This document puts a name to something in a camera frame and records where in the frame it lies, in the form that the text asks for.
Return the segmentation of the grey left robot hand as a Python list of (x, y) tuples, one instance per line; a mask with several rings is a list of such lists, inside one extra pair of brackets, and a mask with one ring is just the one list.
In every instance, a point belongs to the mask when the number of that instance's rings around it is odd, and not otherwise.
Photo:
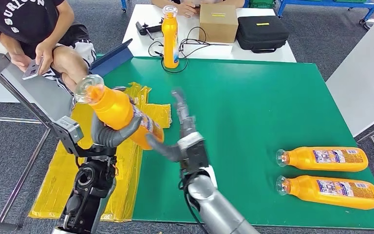
[(135, 116), (128, 125), (119, 130), (115, 130), (105, 125), (104, 122), (97, 117), (96, 113), (93, 113), (91, 124), (91, 138), (93, 143), (115, 148), (135, 133), (140, 126), (141, 120), (142, 117)]

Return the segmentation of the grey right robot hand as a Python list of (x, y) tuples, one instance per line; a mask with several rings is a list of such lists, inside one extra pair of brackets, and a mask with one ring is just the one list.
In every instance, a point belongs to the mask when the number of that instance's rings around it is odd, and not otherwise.
[(152, 149), (172, 162), (187, 159), (187, 150), (194, 146), (202, 137), (197, 133), (194, 117), (189, 114), (184, 95), (180, 90), (171, 91), (176, 99), (176, 111), (180, 122), (180, 139), (174, 145), (165, 145), (152, 134), (146, 135), (146, 140)]

